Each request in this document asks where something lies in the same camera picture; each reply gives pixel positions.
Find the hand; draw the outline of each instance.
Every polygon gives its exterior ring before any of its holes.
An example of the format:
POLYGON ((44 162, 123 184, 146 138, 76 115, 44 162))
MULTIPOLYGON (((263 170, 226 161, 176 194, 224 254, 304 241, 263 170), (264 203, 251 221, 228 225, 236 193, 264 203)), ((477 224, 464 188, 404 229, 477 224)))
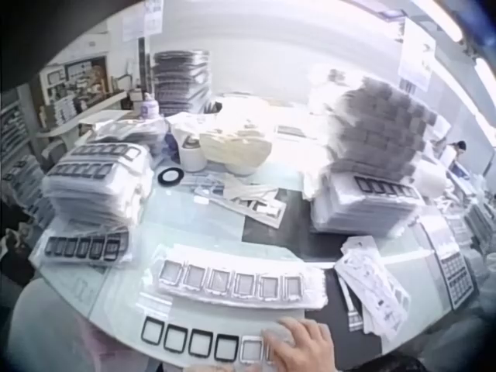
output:
MULTIPOLYGON (((191 366, 184 368, 183 372, 235 372, 232 365, 224 366, 191 366)), ((243 372, 262 372, 261 367, 258 364, 249 366, 243 370, 243 372)))
POLYGON ((336 372, 334 344, 327 325, 293 318, 282 318, 279 323, 293 335, 294 346, 270 332, 262 333, 277 372, 336 372))

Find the desk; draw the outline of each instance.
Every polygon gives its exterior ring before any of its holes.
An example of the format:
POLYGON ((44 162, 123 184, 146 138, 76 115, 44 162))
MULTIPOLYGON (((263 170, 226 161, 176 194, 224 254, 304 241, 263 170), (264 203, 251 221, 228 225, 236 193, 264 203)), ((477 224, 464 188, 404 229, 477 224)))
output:
MULTIPOLYGON (((215 204, 198 204, 191 193, 179 187, 162 188, 154 180, 153 193, 146 204, 142 222, 136 228, 141 242, 141 257, 136 264, 126 269, 54 266, 41 264, 34 252, 31 260, 55 291, 94 325, 146 355, 181 365, 179 359, 166 357, 162 346, 140 340, 145 315, 136 303, 143 272, 152 262, 159 244, 182 243, 245 256, 299 257, 326 267, 329 304, 320 311, 306 312, 305 316, 329 324, 335 342, 337 367, 348 369, 389 353, 450 312, 446 286, 429 241, 420 226, 408 228, 398 239, 377 240, 387 268, 412 297, 411 314, 392 341, 362 332, 349 332, 346 307, 332 269, 333 262, 341 255, 339 248, 346 236, 317 235, 309 230, 310 204, 301 198, 302 179, 297 169, 302 152, 295 153, 296 148, 301 150, 302 146, 306 149, 312 144, 306 139, 278 138, 267 162, 250 176, 254 181, 280 188, 277 197, 288 206, 278 230, 215 204)), ((320 153, 319 145, 314 143, 313 146, 316 147, 315 153, 320 153)), ((162 164, 157 172, 169 165, 162 164)), ((61 225, 63 223, 55 219, 49 229, 58 230, 61 225)), ((174 298, 169 306, 166 320, 187 319, 192 326, 198 322, 205 323, 205 313, 209 315, 209 322, 217 326, 223 322, 227 329, 241 327, 242 322, 245 325, 250 322, 253 329, 265 328, 275 320, 271 311, 219 306, 214 311, 212 305, 181 298, 174 298)), ((295 310, 283 313, 297 317, 303 315, 295 310)))

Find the shelf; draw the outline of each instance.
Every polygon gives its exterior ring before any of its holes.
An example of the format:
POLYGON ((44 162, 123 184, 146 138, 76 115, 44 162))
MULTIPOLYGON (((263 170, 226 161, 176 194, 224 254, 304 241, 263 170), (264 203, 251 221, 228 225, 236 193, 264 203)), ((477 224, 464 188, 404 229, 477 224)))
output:
POLYGON ((19 106, 19 101, 15 101, 15 102, 11 103, 10 105, 7 105, 6 107, 2 108, 0 115, 5 114, 7 111, 13 109, 16 106, 19 106))
POLYGON ((88 108, 87 110, 83 111, 81 114, 75 116, 68 122, 62 124, 61 126, 57 126, 50 130, 49 132, 38 132, 36 136, 38 138, 52 138, 52 137, 58 137, 66 132, 69 132, 70 130, 76 128, 79 124, 79 122, 86 118, 87 116, 94 114, 96 112, 99 112, 103 109, 106 109, 107 107, 114 105, 115 103, 119 102, 120 100, 124 99, 127 97, 127 92, 126 91, 121 91, 117 93, 116 95, 113 95, 112 97, 107 98, 106 100, 97 103, 96 105, 88 108))
POLYGON ((29 143, 29 138, 23 139, 21 143, 17 145, 13 151, 9 153, 9 155, 5 155, 4 157, 2 157, 2 165, 8 163, 28 143, 29 143))

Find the white paper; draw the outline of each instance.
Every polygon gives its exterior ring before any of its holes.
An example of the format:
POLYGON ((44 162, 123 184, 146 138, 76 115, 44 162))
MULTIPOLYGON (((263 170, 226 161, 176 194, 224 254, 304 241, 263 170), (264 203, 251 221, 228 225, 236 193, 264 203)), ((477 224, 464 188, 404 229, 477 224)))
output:
POLYGON ((162 33, 163 17, 164 0, 145 0, 127 9, 122 17, 122 41, 162 33))
POLYGON ((221 181, 214 177, 207 177, 205 180, 207 181, 205 182, 206 184, 198 186, 195 189, 195 194, 206 197, 211 202, 219 204, 234 212, 247 215, 265 225, 279 229, 279 225, 281 224, 286 210, 286 203, 274 198, 277 191, 268 188, 262 198, 244 195, 242 198, 230 200, 224 195, 226 185, 234 185, 235 191, 236 188, 240 187, 236 186, 237 183, 234 177, 227 177, 226 181, 221 181))
POLYGON ((335 269, 363 304, 363 331, 393 339, 408 317, 410 295, 381 263, 372 236, 351 237, 341 250, 335 269))
POLYGON ((459 252, 455 237, 442 215, 423 215, 420 223, 441 260, 459 252))
POLYGON ((164 0, 145 1, 145 36, 162 33, 164 0))
POLYGON ((224 184, 224 198, 233 200, 272 200, 277 195, 278 188, 266 184, 244 184, 232 174, 223 174, 222 178, 217 180, 224 184))
POLYGON ((407 18, 398 75, 423 91, 428 91, 435 53, 436 40, 407 18))

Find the sign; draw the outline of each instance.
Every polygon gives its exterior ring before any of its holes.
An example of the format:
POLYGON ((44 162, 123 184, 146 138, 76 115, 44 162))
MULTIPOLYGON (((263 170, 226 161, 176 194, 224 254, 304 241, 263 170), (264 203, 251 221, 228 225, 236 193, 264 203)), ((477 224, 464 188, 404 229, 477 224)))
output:
POLYGON ((422 27, 406 19, 398 75, 428 91, 435 58, 436 40, 422 27))
POLYGON ((146 0, 122 16, 122 41, 127 42, 162 33, 164 0, 146 0))

